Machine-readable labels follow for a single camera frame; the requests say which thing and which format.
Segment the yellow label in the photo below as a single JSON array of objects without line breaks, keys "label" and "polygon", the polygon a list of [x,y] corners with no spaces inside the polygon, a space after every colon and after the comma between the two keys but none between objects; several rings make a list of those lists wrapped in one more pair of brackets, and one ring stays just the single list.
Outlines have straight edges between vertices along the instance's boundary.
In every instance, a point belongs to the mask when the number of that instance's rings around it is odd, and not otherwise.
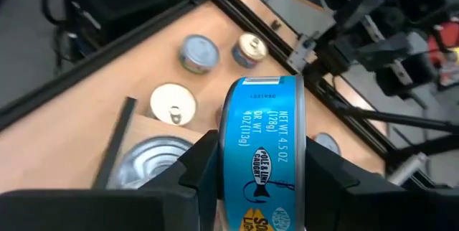
[{"label": "yellow label", "polygon": [[239,231],[274,231],[259,209],[249,209],[241,221]]},{"label": "yellow label", "polygon": [[459,47],[454,47],[453,51],[456,54],[456,64],[459,65]]}]

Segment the canned tuna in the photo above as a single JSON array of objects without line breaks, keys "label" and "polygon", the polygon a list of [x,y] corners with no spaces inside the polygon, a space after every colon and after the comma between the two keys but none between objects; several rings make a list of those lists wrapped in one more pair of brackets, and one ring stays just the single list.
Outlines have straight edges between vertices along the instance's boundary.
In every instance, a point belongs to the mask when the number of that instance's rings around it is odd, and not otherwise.
[{"label": "canned tuna", "polygon": [[268,48],[256,35],[244,33],[232,48],[232,55],[239,65],[251,69],[265,59]]},{"label": "canned tuna", "polygon": [[191,147],[173,136],[158,136],[135,145],[110,177],[109,189],[138,189],[169,168]]},{"label": "canned tuna", "polygon": [[164,123],[184,126],[193,119],[196,108],[191,91],[179,84],[166,83],[151,94],[148,115]]},{"label": "canned tuna", "polygon": [[335,152],[336,154],[341,155],[341,150],[339,149],[338,143],[332,136],[330,136],[330,134],[319,133],[314,137],[313,140],[321,144],[322,146],[330,149],[331,151]]},{"label": "canned tuna", "polygon": [[221,122],[220,212],[227,230],[304,230],[303,78],[239,79]]},{"label": "canned tuna", "polygon": [[218,64],[219,50],[209,38],[193,34],[184,40],[180,61],[187,70],[204,74]]}]

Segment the fish logo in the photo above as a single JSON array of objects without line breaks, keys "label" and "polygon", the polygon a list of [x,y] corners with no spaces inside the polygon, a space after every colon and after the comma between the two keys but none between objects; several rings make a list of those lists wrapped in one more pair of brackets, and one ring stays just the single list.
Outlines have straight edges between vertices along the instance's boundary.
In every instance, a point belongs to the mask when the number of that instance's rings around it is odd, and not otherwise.
[{"label": "fish logo", "polygon": [[257,189],[253,193],[254,197],[270,197],[266,184],[271,177],[272,167],[270,155],[263,147],[260,147],[252,159],[252,173],[257,184]]},{"label": "fish logo", "polygon": [[273,222],[276,231],[285,231],[290,227],[290,217],[282,207],[277,208],[273,212],[271,221]]}]

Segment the floor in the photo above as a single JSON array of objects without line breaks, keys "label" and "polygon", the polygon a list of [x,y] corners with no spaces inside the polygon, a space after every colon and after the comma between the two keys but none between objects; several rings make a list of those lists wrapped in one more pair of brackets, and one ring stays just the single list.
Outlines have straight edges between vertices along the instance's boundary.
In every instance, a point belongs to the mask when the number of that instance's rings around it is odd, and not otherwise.
[{"label": "floor", "polygon": [[[62,15],[61,3],[61,0],[51,1],[53,14]],[[329,10],[319,12],[296,0],[269,0],[267,3],[298,32],[323,32],[333,24]],[[0,107],[3,107],[51,80],[55,56],[50,46],[53,26],[40,14],[39,0],[3,0],[0,4],[0,29]],[[413,50],[425,49],[425,43],[419,37],[412,38],[416,40]],[[374,82],[362,81],[373,79],[373,76],[361,66],[352,67],[344,77],[379,110],[422,115],[421,108],[413,101],[388,98]],[[458,90],[436,93],[427,86],[415,92],[428,104],[428,117],[452,121],[458,118]],[[419,129],[398,125],[392,127],[403,132],[412,143],[423,140],[423,133]],[[428,138],[441,135],[435,131],[428,132]],[[390,138],[401,148],[408,146],[393,132]],[[459,151],[432,156],[430,170],[426,172],[435,182],[456,185],[459,182],[458,158]]]}]

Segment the can rim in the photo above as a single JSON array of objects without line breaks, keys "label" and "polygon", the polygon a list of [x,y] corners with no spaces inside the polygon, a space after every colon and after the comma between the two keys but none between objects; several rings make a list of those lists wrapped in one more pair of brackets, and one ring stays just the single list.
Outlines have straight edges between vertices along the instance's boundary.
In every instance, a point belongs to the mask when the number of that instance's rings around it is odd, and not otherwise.
[{"label": "can rim", "polygon": [[[165,121],[165,119],[160,119],[157,114],[155,114],[154,112],[154,109],[153,109],[153,94],[154,92],[159,88],[159,87],[162,87],[164,85],[177,85],[179,87],[182,87],[183,89],[185,89],[186,91],[188,91],[188,94],[190,94],[190,97],[192,98],[192,100],[194,101],[194,107],[193,107],[193,113],[191,115],[191,118],[189,119],[189,121],[185,121],[183,123],[180,123],[180,124],[175,124],[171,121]],[[168,124],[171,124],[171,125],[175,125],[175,126],[184,126],[186,124],[188,124],[189,122],[191,122],[194,118],[194,115],[196,115],[196,112],[197,112],[197,107],[198,107],[198,102],[197,102],[197,99],[196,97],[194,97],[193,93],[190,91],[190,89],[188,89],[187,87],[185,87],[184,85],[182,84],[179,84],[177,82],[165,82],[165,83],[162,83],[160,85],[157,85],[154,89],[153,89],[153,92],[151,93],[151,96],[150,96],[150,111],[151,113],[156,117],[158,118],[158,120],[164,122],[164,123],[168,123]]]},{"label": "can rim", "polygon": [[326,137],[329,138],[331,141],[333,141],[333,143],[336,145],[336,149],[338,150],[338,155],[341,155],[341,148],[339,147],[338,142],[336,142],[336,139],[335,139],[332,135],[330,135],[329,133],[320,132],[320,133],[317,133],[317,134],[314,136],[314,139],[313,139],[313,140],[317,142],[317,138],[318,138],[319,136],[326,136]]},{"label": "can rim", "polygon": [[[295,193],[299,202],[304,202],[306,190],[306,98],[304,92],[304,79],[302,75],[295,75]],[[296,230],[302,230],[305,224],[305,205],[296,207]]]},{"label": "can rim", "polygon": [[[208,44],[212,46],[212,49],[214,50],[216,56],[212,57],[212,59],[208,61],[202,61],[202,60],[199,60],[199,58],[193,57],[192,53],[190,52],[191,47],[188,45],[188,43],[190,39],[197,39],[197,38],[203,39],[206,42],[208,42]],[[205,37],[201,34],[190,34],[189,36],[185,37],[185,40],[183,41],[183,45],[182,45],[182,54],[183,56],[189,58],[193,63],[201,67],[214,67],[215,65],[218,64],[219,58],[220,58],[220,52],[216,44],[213,43],[213,41],[210,38]]]},{"label": "can rim", "polygon": [[143,140],[141,142],[138,142],[131,149],[129,149],[124,155],[121,156],[120,163],[115,168],[116,172],[113,173],[113,180],[112,180],[112,185],[111,186],[120,187],[120,177],[119,177],[120,170],[123,167],[123,165],[127,164],[129,159],[137,158],[141,154],[140,153],[139,155],[134,155],[137,150],[139,150],[142,146],[148,145],[148,144],[153,143],[153,142],[158,143],[160,141],[169,141],[169,142],[172,141],[174,143],[178,143],[178,144],[182,145],[183,147],[186,147],[186,149],[179,148],[176,144],[174,144],[174,145],[172,145],[172,144],[162,144],[162,145],[161,144],[156,144],[156,145],[153,145],[151,148],[148,148],[146,150],[154,149],[154,148],[156,148],[158,146],[173,146],[173,147],[176,147],[178,149],[183,149],[183,151],[185,153],[188,149],[190,149],[193,146],[193,144],[191,142],[187,141],[184,138],[180,138],[180,137],[177,137],[177,136],[165,136],[165,135],[150,137],[150,138],[147,138],[147,139],[145,139],[145,140]]},{"label": "can rim", "polygon": [[[255,37],[257,39],[259,39],[261,41],[261,44],[265,47],[265,51],[266,53],[265,54],[258,54],[258,55],[251,55],[249,54],[249,52],[247,51],[247,49],[245,49],[245,45],[243,44],[243,37],[246,37],[247,35],[250,35],[252,37]],[[239,48],[241,50],[241,52],[247,56],[247,58],[249,60],[252,60],[252,61],[255,61],[255,62],[259,62],[261,60],[263,60],[267,55],[268,55],[268,46],[266,45],[265,41],[263,41],[259,36],[257,36],[256,34],[253,34],[253,33],[250,33],[250,32],[245,32],[243,34],[241,34],[239,36],[239,39],[238,39],[238,45],[239,45]]]}]

